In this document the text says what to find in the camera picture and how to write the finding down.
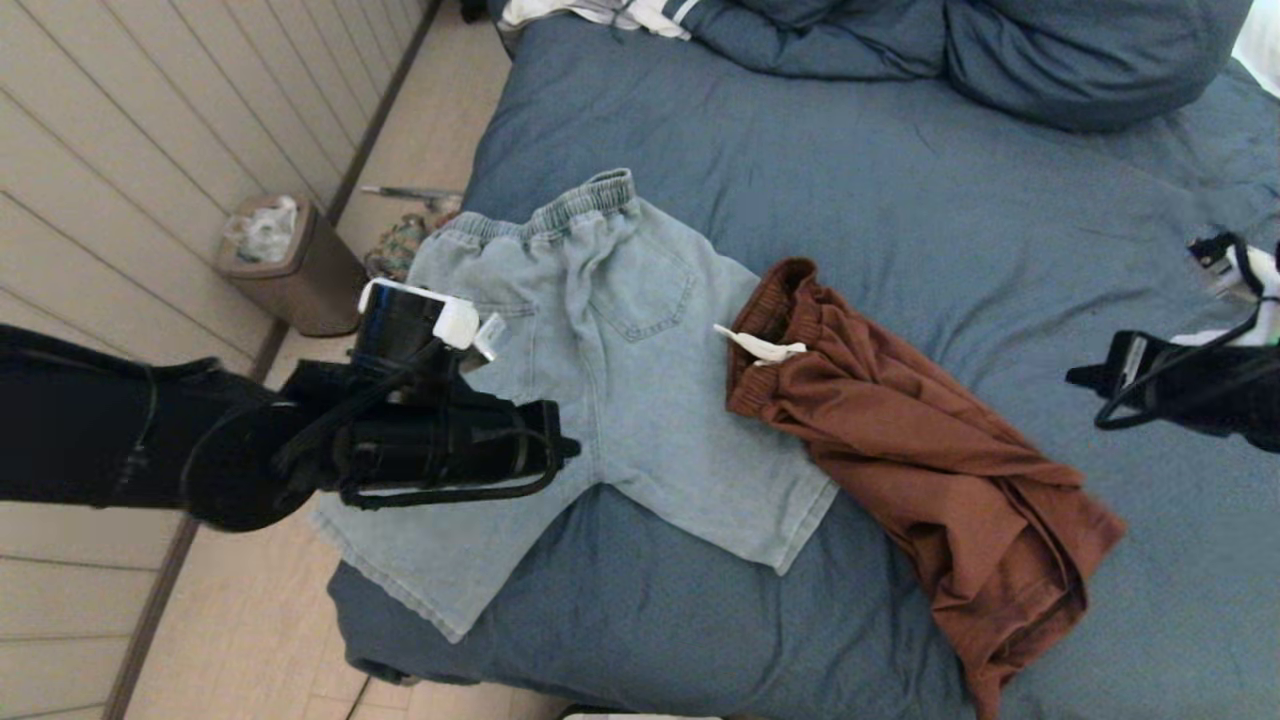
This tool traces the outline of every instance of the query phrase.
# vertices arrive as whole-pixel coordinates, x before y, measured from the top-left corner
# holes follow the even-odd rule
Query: baseboard
[[[417,31],[413,33],[413,40],[404,51],[404,56],[401,58],[401,63],[396,68],[396,73],[392,76],[392,79],[387,86],[387,92],[383,94],[383,99],[379,101],[378,109],[370,119],[369,128],[365,131],[365,136],[360,141],[356,156],[352,158],[351,165],[347,167],[347,172],[343,174],[342,183],[334,193],[334,200],[325,213],[325,218],[334,227],[338,225],[338,220],[342,218],[342,211],[347,208],[347,201],[351,200],[351,193],[356,190],[356,182],[360,179],[360,173],[364,170],[365,163],[369,160],[369,155],[372,152],[374,145],[378,142],[378,136],[383,129],[383,124],[387,122],[387,115],[390,114],[392,106],[399,96],[401,87],[404,85],[404,78],[408,76],[410,68],[413,67],[413,60],[417,58],[419,50],[422,47],[426,32],[431,28],[431,23],[435,20],[435,14],[439,12],[440,5],[442,0],[434,0],[422,14],[422,20],[419,23]],[[275,363],[275,356],[280,351],[280,345],[284,342],[288,329],[288,324],[282,320],[276,320],[276,323],[271,327],[266,340],[262,342],[262,347],[259,351],[257,357],[253,360],[253,368],[248,374],[251,379],[259,383],[266,379],[266,374]],[[191,550],[191,543],[196,539],[196,529],[198,525],[200,524],[196,520],[192,520],[187,515],[184,515],[182,521],[178,524],[178,530],[174,533],[173,542],[169,543],[169,550],[165,553],[164,562],[160,565],[156,582],[151,587],[151,593],[147,596],[147,602],[142,609],[142,616],[138,619],[138,625],[133,630],[133,637],[129,638],[129,647],[125,651],[124,661],[120,665],[120,671],[115,676],[115,684],[111,688],[111,694],[108,696],[106,708],[102,711],[104,720],[124,720],[124,715],[129,707],[129,700],[133,697],[133,689],[137,687],[138,678],[142,675],[142,666],[146,662],[147,651],[151,650],[151,642],[155,639],[156,630],[160,626],[160,618],[164,616],[164,609],[169,602],[169,596],[173,594],[173,588],[178,584],[178,575],[182,573],[182,565],[187,559],[187,552]]]

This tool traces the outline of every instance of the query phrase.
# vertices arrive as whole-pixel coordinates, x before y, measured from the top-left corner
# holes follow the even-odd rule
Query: plastic bag
[[[274,208],[259,208],[252,217],[232,215],[223,237],[236,243],[236,256],[244,263],[279,263],[289,251],[298,204],[282,195]]]

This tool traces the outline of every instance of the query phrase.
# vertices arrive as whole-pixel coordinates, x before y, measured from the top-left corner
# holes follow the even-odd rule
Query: blue comforter
[[[1002,717],[1275,720],[1280,460],[1169,424],[1101,433],[1100,400],[1062,374],[1121,328],[1240,315],[1203,293],[1183,246],[1220,228],[1274,242],[1277,118],[1236,65],[1181,110],[1071,135],[943,81],[782,79],[553,18],[522,40],[467,206],[518,220],[630,167],[648,200],[753,270],[814,258],[860,311],[1084,470],[1130,532]],[[596,488],[457,646],[349,568],[330,592],[366,669],[689,715],[972,717],[909,562],[844,497],[777,578]]]

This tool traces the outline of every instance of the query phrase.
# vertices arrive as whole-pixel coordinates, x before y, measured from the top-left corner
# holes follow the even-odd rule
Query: white cloth
[[[1231,55],[1258,85],[1280,97],[1280,1],[1253,0]]]
[[[777,365],[778,363],[786,363],[787,360],[808,352],[809,348],[805,347],[803,342],[792,342],[791,345],[776,345],[768,341],[763,341],[750,333],[736,333],[724,325],[712,325],[712,329],[719,334],[730,338],[739,345],[742,350],[750,352],[756,357],[756,365]]]
[[[621,29],[645,28],[662,37],[689,40],[689,31],[662,14],[664,0],[511,0],[502,10],[498,29],[515,33],[526,24],[552,13],[575,13],[593,23]]]

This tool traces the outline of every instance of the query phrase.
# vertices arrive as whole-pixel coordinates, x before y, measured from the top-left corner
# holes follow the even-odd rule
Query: pillow
[[[662,12],[694,38],[751,70],[824,79],[915,79],[942,72],[942,1],[667,0]],[[812,24],[791,27],[768,13],[780,13],[787,23]]]
[[[1253,0],[1231,55],[1263,88],[1280,97],[1280,3]]]
[[[965,95],[1073,131],[1199,97],[1249,0],[947,0],[947,74]]]

